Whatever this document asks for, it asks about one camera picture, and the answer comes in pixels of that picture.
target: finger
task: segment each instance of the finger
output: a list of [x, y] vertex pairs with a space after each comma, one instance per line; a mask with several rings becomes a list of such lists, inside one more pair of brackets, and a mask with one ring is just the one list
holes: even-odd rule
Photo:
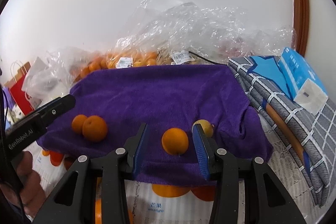
[[16, 194], [14, 191], [5, 184], [0, 184], [0, 188], [7, 200], [15, 206], [19, 206]]
[[28, 204], [33, 199], [33, 197], [38, 193], [38, 191], [41, 188], [40, 182], [41, 182], [40, 175], [35, 170], [33, 170], [28, 175], [26, 185], [20, 192], [23, 204]]
[[38, 190], [37, 194], [34, 196], [34, 198], [25, 206], [25, 213], [29, 216], [36, 216], [37, 212], [41, 208], [42, 204], [44, 203], [46, 199], [44, 190], [40, 186], [40, 189]]
[[33, 156], [29, 151], [23, 152], [23, 158], [16, 168], [16, 173], [19, 176], [29, 175], [33, 168]]

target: purple towel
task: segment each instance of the purple towel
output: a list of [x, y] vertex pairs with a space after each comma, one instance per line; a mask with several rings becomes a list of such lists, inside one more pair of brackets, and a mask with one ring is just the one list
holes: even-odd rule
[[[70, 91], [76, 106], [59, 117], [38, 140], [45, 149], [99, 157], [122, 147], [142, 122], [148, 124], [150, 143], [137, 180], [177, 186], [207, 184], [200, 174], [191, 126], [198, 119], [214, 125], [219, 147], [237, 157], [260, 156], [269, 160], [272, 146], [256, 110], [224, 65], [150, 66], [101, 70], [89, 74]], [[78, 115], [98, 115], [108, 124], [108, 135], [91, 143], [72, 132]], [[182, 156], [167, 154], [161, 145], [163, 133], [183, 129], [189, 148]]]

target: plastic bag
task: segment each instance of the plastic bag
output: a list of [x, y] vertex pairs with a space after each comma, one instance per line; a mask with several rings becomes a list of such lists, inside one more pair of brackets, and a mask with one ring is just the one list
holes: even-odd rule
[[[152, 1], [144, 0], [128, 20], [125, 29], [129, 26], [130, 31], [110, 51], [108, 68], [204, 63], [195, 55], [188, 58], [189, 51], [217, 63], [230, 57], [279, 55], [295, 39], [292, 27], [247, 33], [240, 9], [200, 9], [187, 2], [159, 12], [149, 8]], [[176, 62], [181, 51], [182, 61]]]
[[103, 57], [100, 52], [67, 47], [48, 52], [46, 60], [47, 65], [40, 58], [36, 59], [22, 85], [22, 90], [29, 96], [41, 100], [48, 95], [58, 97], [67, 94], [73, 83], [91, 71], [101, 69]]

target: tissue box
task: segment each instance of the tissue box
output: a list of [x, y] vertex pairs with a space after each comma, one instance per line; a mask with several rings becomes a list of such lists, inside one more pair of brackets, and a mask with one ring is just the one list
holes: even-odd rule
[[278, 62], [294, 102], [316, 115], [328, 100], [322, 82], [306, 60], [286, 47]]

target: yellow fruit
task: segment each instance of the yellow fruit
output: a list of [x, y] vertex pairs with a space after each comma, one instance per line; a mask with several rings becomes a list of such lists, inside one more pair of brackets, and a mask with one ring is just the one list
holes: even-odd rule
[[179, 128], [170, 128], [161, 139], [163, 149], [170, 155], [182, 155], [189, 146], [187, 134]]
[[107, 124], [99, 116], [88, 117], [83, 124], [83, 136], [91, 142], [100, 142], [107, 135]]
[[197, 123], [199, 123], [202, 126], [205, 135], [211, 138], [213, 135], [213, 125], [210, 124], [207, 120], [201, 119], [201, 120], [194, 122], [193, 127]]
[[177, 198], [190, 191], [190, 187], [177, 187], [172, 185], [152, 184], [152, 190], [164, 198]]
[[87, 117], [83, 114], [79, 114], [72, 120], [71, 128], [77, 134], [82, 134], [83, 124]]

